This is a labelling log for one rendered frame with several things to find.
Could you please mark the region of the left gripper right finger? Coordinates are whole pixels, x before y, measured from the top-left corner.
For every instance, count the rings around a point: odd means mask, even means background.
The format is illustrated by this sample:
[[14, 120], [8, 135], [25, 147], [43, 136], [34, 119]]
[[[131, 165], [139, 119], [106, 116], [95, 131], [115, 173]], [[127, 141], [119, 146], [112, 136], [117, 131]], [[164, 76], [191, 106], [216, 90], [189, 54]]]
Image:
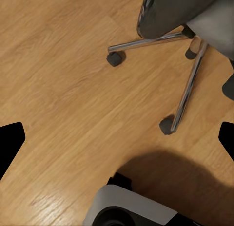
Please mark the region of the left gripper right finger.
[[222, 122], [218, 139], [234, 161], [234, 124]]

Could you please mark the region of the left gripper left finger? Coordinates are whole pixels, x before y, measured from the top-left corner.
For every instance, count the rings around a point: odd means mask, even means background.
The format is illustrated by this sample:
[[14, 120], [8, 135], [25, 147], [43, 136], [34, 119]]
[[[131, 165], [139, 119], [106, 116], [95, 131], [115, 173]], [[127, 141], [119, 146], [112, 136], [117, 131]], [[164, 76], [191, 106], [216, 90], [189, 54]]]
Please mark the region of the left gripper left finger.
[[25, 141], [21, 122], [0, 127], [0, 180]]

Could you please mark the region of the swivel chair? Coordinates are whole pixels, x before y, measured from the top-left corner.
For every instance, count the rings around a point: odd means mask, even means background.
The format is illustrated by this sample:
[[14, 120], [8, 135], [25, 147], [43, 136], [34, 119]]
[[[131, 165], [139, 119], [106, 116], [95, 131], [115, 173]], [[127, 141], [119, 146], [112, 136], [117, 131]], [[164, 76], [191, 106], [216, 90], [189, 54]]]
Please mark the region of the swivel chair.
[[[181, 32], [167, 34], [183, 26]], [[177, 132], [208, 45], [226, 56], [234, 69], [234, 0], [143, 0], [137, 23], [143, 39], [110, 46], [107, 61], [116, 67], [122, 62], [117, 51], [193, 39], [185, 56], [195, 59], [174, 120], [161, 121], [165, 135]], [[234, 74], [222, 86], [234, 101]]]

